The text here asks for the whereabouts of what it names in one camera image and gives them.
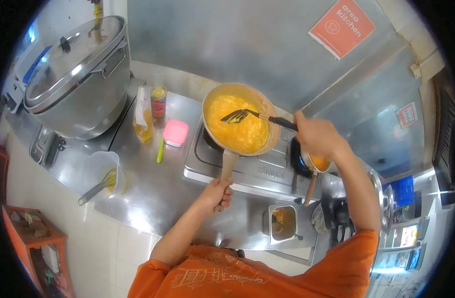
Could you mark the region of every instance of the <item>canned drink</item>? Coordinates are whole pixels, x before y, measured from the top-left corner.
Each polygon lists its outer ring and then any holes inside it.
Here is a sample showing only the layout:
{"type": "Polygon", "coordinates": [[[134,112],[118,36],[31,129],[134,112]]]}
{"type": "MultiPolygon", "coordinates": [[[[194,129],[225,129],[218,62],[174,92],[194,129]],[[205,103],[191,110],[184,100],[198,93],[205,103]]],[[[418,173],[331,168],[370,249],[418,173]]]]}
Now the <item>canned drink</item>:
{"type": "Polygon", "coordinates": [[[154,87],[150,91],[151,110],[154,118],[163,118],[166,113],[166,88],[164,86],[154,87]]]}

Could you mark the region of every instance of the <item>sticker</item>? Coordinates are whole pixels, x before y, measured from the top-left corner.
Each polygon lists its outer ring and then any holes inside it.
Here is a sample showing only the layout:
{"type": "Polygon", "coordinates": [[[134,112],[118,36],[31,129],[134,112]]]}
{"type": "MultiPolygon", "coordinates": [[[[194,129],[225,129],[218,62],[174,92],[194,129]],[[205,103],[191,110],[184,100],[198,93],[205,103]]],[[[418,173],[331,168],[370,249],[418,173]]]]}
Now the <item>sticker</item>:
{"type": "Polygon", "coordinates": [[[396,111],[399,125],[401,128],[405,128],[418,121],[418,113],[416,113],[416,106],[414,102],[406,105],[405,107],[396,111]]]}
{"type": "Polygon", "coordinates": [[[353,0],[339,0],[308,35],[341,59],[373,32],[375,26],[353,0]]]}

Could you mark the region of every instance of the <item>rice cooker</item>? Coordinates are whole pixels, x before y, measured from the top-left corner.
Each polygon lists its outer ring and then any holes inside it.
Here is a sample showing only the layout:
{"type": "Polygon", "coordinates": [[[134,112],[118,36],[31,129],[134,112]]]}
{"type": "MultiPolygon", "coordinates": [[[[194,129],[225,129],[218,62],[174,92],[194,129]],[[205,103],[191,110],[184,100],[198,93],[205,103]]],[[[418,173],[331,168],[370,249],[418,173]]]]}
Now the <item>rice cooker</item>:
{"type": "Polygon", "coordinates": [[[61,36],[31,75],[25,108],[65,138],[88,140],[104,133],[127,98],[126,28],[123,17],[107,16],[61,36]]]}

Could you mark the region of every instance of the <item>red label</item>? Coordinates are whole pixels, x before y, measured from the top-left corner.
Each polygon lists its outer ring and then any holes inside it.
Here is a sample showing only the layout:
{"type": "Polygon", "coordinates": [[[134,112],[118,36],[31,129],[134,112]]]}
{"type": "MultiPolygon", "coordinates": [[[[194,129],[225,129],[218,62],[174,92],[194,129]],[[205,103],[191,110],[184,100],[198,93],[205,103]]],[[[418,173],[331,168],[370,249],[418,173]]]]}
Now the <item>red label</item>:
{"type": "Polygon", "coordinates": [[[164,100],[152,100],[151,108],[153,110],[153,116],[165,115],[166,101],[164,100]]]}
{"type": "Polygon", "coordinates": [[[337,59],[362,42],[375,26],[353,0],[339,0],[308,32],[337,59]]]}

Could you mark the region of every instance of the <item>person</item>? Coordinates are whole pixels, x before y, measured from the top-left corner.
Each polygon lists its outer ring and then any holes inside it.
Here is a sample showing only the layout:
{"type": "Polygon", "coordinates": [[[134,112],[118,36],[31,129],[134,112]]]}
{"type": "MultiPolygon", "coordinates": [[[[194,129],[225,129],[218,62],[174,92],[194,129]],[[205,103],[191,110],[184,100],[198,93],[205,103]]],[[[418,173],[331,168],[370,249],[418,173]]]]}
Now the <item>person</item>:
{"type": "Polygon", "coordinates": [[[229,207],[231,181],[214,179],[138,267],[129,298],[363,297],[380,229],[379,202],[365,170],[330,121],[294,115],[301,148],[335,162],[356,234],[305,273],[287,276],[226,248],[192,245],[203,220],[229,207]]]}

